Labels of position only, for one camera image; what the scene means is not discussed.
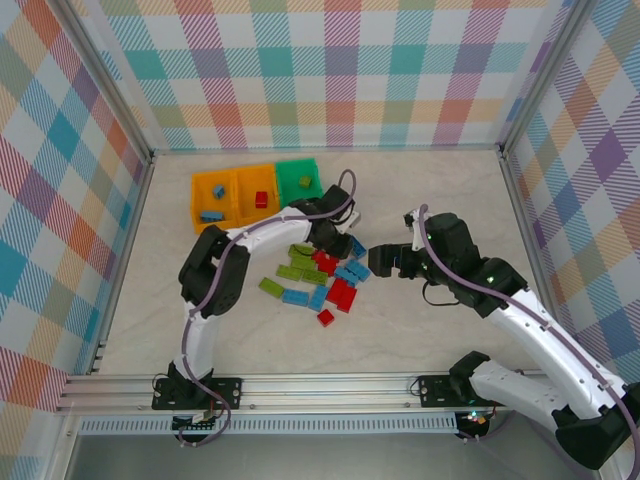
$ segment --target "black bracket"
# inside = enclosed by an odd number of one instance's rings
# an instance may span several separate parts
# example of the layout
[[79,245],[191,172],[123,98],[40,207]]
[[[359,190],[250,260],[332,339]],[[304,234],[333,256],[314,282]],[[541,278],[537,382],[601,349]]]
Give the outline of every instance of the black bracket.
[[420,395],[420,406],[423,408],[447,407],[447,408],[476,408],[493,407],[495,402],[478,398],[471,403],[463,402],[457,392],[451,386],[449,375],[421,375],[414,386],[414,392]]
[[[231,410],[240,408],[242,397],[242,379],[229,377],[209,377],[203,379],[203,383],[212,391],[224,398]],[[151,402],[153,410],[220,410],[222,404],[209,395],[198,396],[194,400],[193,395],[188,395],[180,388],[172,378],[160,378],[156,380],[155,393]]]

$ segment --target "green tray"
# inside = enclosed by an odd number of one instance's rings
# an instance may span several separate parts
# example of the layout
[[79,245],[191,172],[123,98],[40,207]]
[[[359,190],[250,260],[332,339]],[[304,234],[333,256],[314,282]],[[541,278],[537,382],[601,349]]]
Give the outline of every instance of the green tray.
[[[309,188],[300,186],[300,177],[304,176],[311,177]],[[276,162],[276,179],[281,208],[300,198],[320,198],[324,194],[318,175],[318,165],[313,158]]]

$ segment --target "orange bin compartment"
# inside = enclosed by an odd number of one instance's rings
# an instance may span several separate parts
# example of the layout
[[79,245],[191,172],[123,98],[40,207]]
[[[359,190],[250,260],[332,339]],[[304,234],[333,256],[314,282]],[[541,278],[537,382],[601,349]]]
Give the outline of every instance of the orange bin compartment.
[[[220,200],[213,195],[213,189],[217,185],[224,187],[224,196]],[[234,170],[195,173],[191,177],[191,220],[197,234],[202,233],[209,225],[217,225],[222,230],[239,225],[237,190],[237,178]],[[200,220],[200,213],[209,210],[222,212],[224,220],[213,223],[205,223]]]
[[[238,226],[249,225],[280,211],[280,196],[274,165],[236,168]],[[256,192],[267,192],[267,208],[256,208]]]

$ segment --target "blue lego brick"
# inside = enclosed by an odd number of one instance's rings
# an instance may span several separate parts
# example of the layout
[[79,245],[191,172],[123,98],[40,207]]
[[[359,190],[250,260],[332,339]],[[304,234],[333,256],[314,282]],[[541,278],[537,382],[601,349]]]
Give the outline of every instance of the blue lego brick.
[[213,189],[213,196],[218,200],[224,197],[224,187],[222,185],[216,185],[216,187]]
[[357,275],[354,275],[344,267],[336,268],[336,271],[333,273],[333,276],[336,278],[342,278],[345,282],[349,284],[350,287],[355,287],[356,284],[358,283]]
[[353,256],[356,257],[358,260],[360,260],[362,257],[364,257],[367,254],[367,249],[364,248],[364,245],[362,245],[356,237],[351,235],[351,238],[353,238],[353,248],[352,248]]
[[214,210],[200,212],[200,219],[203,222],[219,222],[220,220],[224,220],[224,214]]
[[309,308],[311,310],[315,310],[316,312],[322,311],[322,305],[324,305],[324,301],[327,298],[327,294],[329,293],[329,287],[323,287],[322,285],[318,285],[316,290],[311,295],[311,300],[309,301]]
[[353,258],[347,262],[344,268],[356,275],[361,282],[364,282],[371,275],[371,270]]
[[282,294],[282,301],[291,305],[300,305],[306,307],[309,303],[309,294],[300,290],[289,290],[288,288]]

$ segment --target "light green block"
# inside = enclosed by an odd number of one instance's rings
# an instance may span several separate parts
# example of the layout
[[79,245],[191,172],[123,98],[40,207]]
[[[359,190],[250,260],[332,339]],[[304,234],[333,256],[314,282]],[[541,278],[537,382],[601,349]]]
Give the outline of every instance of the light green block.
[[261,290],[264,290],[269,295],[273,295],[276,298],[280,298],[284,293],[284,287],[279,283],[274,282],[270,278],[264,277],[258,285]]
[[298,184],[302,187],[302,188],[311,188],[311,177],[300,177],[300,181],[298,182]]
[[313,283],[314,285],[327,285],[329,274],[325,272],[318,272],[316,270],[305,270],[302,272],[302,281],[307,283]]
[[311,257],[291,257],[291,266],[301,270],[315,270],[316,262]]
[[313,247],[309,247],[307,245],[291,245],[289,247],[289,256],[291,258],[293,257],[302,257],[302,258],[309,258],[311,257],[311,255],[313,255],[313,252],[315,252],[316,249]]
[[300,280],[300,277],[302,277],[302,270],[299,268],[287,267],[286,265],[279,265],[276,275],[297,282]]

